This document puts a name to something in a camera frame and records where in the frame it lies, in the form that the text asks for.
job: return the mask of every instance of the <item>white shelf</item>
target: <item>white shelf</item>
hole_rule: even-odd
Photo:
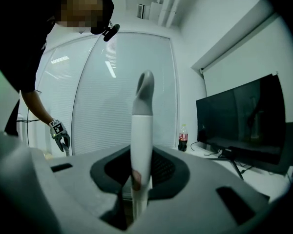
[[[201,158],[216,158],[219,155],[210,155],[211,152],[193,144],[191,150],[190,145],[188,145],[187,150],[185,151],[185,154],[194,155]],[[230,172],[235,174],[237,177],[238,174],[233,168],[233,166],[230,164],[230,162],[225,161],[215,161],[218,164],[222,165],[226,169],[228,169]],[[241,167],[238,163],[237,166],[240,171],[248,168],[249,166]],[[287,192],[290,182],[287,178],[287,176],[282,176],[279,174],[269,174],[269,172],[258,169],[258,168],[251,168],[247,170],[245,173],[242,174],[244,181],[248,183],[250,186],[252,186],[255,190],[257,190],[260,193],[263,193],[270,197],[269,203],[274,201],[275,199],[281,197],[284,193]]]

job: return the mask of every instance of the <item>white wall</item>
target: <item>white wall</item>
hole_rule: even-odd
[[[259,1],[187,0],[180,27],[191,67]]]
[[[286,122],[293,122],[293,39],[273,15],[204,71],[208,96],[278,73]]]

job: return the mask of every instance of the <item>wrist device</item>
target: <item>wrist device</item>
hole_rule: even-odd
[[[70,146],[70,136],[68,135],[63,123],[56,119],[49,123],[49,126],[52,138],[55,140],[60,150],[64,152],[63,145],[67,148]]]

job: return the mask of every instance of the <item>black monitor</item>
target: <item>black monitor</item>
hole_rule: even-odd
[[[278,75],[197,100],[196,106],[198,141],[244,163],[279,163],[286,122]]]

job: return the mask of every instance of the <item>cola bottle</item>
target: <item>cola bottle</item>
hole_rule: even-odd
[[[187,150],[187,142],[188,142],[188,132],[186,129],[186,125],[182,124],[181,130],[179,132],[178,150],[185,152]]]

